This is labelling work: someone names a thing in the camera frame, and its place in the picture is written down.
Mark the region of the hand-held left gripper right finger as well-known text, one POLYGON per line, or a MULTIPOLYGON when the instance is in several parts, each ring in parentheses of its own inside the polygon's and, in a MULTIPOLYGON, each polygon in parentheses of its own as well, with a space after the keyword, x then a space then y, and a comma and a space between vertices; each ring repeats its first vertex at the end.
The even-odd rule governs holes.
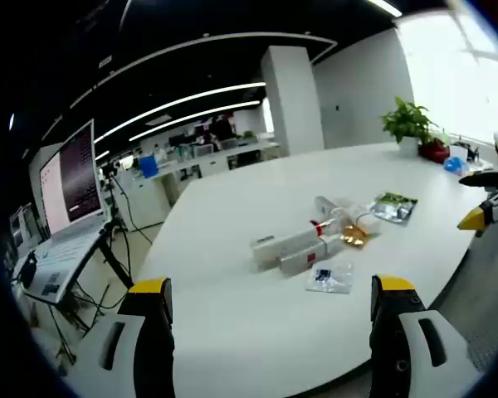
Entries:
POLYGON ((413 284, 372 277, 371 397, 463 397, 473 385, 465 338, 428 310, 413 284))

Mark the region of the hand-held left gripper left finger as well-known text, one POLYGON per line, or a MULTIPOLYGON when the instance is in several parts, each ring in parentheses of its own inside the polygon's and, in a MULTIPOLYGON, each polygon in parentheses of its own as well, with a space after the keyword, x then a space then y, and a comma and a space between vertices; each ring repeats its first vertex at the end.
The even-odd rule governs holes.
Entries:
POLYGON ((174 397, 171 279, 139 281, 81 340, 68 385, 79 397, 174 397))

